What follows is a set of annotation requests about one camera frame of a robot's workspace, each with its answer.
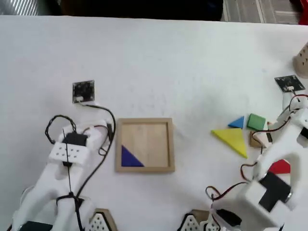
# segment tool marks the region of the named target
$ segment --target gray carpet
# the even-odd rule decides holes
[[[289,0],[224,0],[222,21],[298,24],[301,13]]]

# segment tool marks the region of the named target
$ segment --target wooden square frame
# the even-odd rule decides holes
[[[166,124],[167,127],[167,167],[123,167],[122,166],[122,132],[123,126],[127,124]],[[171,118],[122,118],[118,120],[117,147],[115,157],[115,170],[117,172],[143,172],[164,173],[174,172],[174,146],[173,146],[173,124]]]

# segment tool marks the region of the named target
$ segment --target yellow triangle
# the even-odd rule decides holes
[[[246,146],[241,128],[212,130],[212,133],[228,144],[238,154],[247,158]]]

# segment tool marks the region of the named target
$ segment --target white 3d printed part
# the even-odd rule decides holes
[[[110,231],[102,214],[97,213],[93,217],[90,224],[86,227],[86,231]]]

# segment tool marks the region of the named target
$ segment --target circuit board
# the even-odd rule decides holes
[[[295,75],[276,77],[275,81],[283,92],[295,92],[306,89]]]

